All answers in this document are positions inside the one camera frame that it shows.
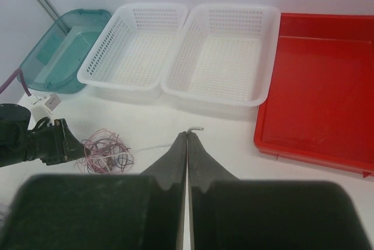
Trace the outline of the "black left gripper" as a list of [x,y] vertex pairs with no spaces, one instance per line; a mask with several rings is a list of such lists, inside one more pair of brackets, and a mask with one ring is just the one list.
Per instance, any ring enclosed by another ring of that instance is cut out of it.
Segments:
[[40,159],[46,165],[57,165],[84,157],[85,146],[75,138],[65,119],[40,119],[27,132],[24,162]]

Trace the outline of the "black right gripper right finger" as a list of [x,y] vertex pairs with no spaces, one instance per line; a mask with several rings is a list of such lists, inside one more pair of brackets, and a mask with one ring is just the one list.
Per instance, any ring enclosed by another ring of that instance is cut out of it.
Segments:
[[327,181],[241,180],[187,136],[192,249],[371,249],[347,192]]

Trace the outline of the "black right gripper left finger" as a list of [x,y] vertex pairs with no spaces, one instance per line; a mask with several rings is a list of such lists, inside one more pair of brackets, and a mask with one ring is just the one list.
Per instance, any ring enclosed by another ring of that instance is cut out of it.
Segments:
[[2,249],[181,249],[187,134],[145,171],[36,175],[18,190]]

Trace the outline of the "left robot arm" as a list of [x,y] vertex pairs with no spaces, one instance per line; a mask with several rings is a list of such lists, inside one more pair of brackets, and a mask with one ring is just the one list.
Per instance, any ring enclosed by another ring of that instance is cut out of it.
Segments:
[[41,160],[58,165],[87,156],[91,151],[75,138],[65,119],[44,117],[28,129],[31,111],[1,104],[1,167]]

